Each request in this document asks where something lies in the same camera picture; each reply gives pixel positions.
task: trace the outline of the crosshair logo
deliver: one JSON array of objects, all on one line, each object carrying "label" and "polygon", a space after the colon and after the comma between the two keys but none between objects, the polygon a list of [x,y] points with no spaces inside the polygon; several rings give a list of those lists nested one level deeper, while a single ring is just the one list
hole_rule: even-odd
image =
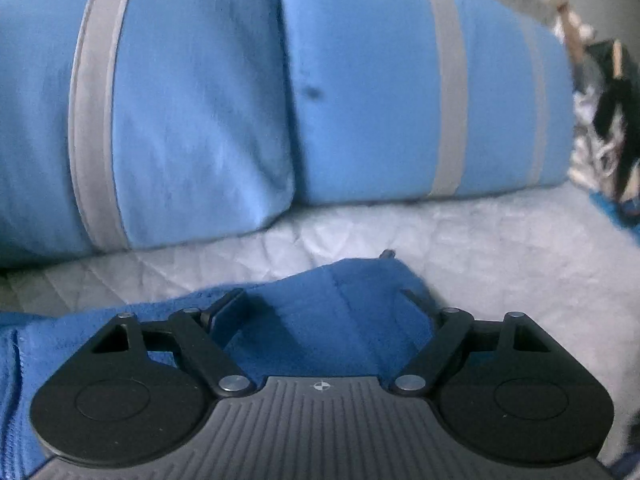
[{"label": "crosshair logo", "polygon": [[325,390],[328,390],[330,387],[331,385],[329,383],[325,383],[324,381],[319,381],[313,385],[313,388],[315,388],[319,392],[324,392]]}]

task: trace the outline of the gray stripe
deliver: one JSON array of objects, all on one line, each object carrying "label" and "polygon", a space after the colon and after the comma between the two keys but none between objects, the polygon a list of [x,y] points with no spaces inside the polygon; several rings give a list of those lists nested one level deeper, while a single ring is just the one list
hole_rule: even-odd
[{"label": "gray stripe", "polygon": [[113,71],[128,0],[88,0],[74,55],[68,148],[82,224],[99,251],[129,247],[116,198],[111,151]]},{"label": "gray stripe", "polygon": [[518,18],[520,28],[531,56],[531,69],[533,70],[533,85],[536,99],[536,133],[533,145],[533,157],[529,177],[527,178],[528,186],[536,186],[540,182],[542,169],[545,165],[546,152],[546,130],[549,122],[549,107],[546,100],[545,85],[545,63],[538,48],[538,40],[536,31],[533,28],[533,22],[520,16]]},{"label": "gray stripe", "polygon": [[440,59],[441,115],[438,165],[430,196],[453,195],[465,171],[468,81],[465,38],[454,0],[430,0]]}]

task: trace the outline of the dark stain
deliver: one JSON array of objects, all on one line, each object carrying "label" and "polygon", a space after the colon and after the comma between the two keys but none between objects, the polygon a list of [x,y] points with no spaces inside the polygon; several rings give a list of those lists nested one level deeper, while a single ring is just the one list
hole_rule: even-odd
[{"label": "dark stain", "polygon": [[321,89],[316,88],[315,86],[305,86],[302,89],[302,94],[307,99],[311,99],[312,101],[319,101],[320,99],[322,99]]}]

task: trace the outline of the blue fabric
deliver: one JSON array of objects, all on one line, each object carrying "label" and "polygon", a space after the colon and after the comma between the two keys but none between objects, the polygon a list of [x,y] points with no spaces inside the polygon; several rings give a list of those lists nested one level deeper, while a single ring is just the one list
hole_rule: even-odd
[{"label": "blue fabric", "polygon": [[428,0],[282,0],[305,203],[418,198],[435,176],[440,71]]},{"label": "blue fabric", "polygon": [[[640,245],[640,224],[633,228],[625,226],[618,216],[616,205],[611,200],[608,200],[602,193],[591,193],[591,201],[606,213],[614,225],[620,229],[628,230],[635,242]],[[623,208],[626,208],[629,211],[638,210],[633,201],[624,203]]]},{"label": "blue fabric", "polygon": [[[87,0],[0,0],[0,268],[92,252],[70,177],[70,74]],[[278,0],[129,0],[113,169],[132,248],[253,231],[289,208]]]},{"label": "blue fabric", "polygon": [[[495,0],[455,2],[469,90],[465,172],[457,194],[523,188],[532,163],[536,97],[519,17]],[[571,139],[571,129],[567,133]]]},{"label": "blue fabric", "polygon": [[0,268],[91,251],[66,143],[85,3],[0,0]]},{"label": "blue fabric", "polygon": [[[250,312],[226,353],[255,381],[266,376],[397,375],[431,338],[429,319],[404,295],[429,298],[401,262],[343,260],[265,285],[248,286]],[[140,320],[207,308],[230,287],[127,307]],[[0,476],[18,480],[44,462],[31,431],[31,399],[46,379],[120,308],[0,328]],[[0,324],[5,314],[0,314]],[[16,323],[15,317],[10,320]],[[154,359],[169,362],[161,354]]]},{"label": "blue fabric", "polygon": [[[430,1],[282,1],[297,198],[319,204],[426,196],[442,119]],[[495,0],[454,1],[468,73],[468,143],[457,195],[523,188],[537,109],[520,18]],[[553,35],[529,25],[549,101],[540,184],[558,184],[570,160],[572,76]]]},{"label": "blue fabric", "polygon": [[289,208],[278,5],[129,0],[114,80],[113,169],[132,247],[253,231]]}]

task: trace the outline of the pillow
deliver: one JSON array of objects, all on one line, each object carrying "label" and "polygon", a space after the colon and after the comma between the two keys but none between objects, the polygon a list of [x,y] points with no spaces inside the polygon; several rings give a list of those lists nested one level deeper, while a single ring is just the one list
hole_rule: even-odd
[{"label": "pillow", "polygon": [[0,0],[0,267],[259,228],[293,194],[278,0]]},{"label": "pillow", "polygon": [[494,0],[282,0],[307,204],[493,194],[565,179],[562,45]]}]

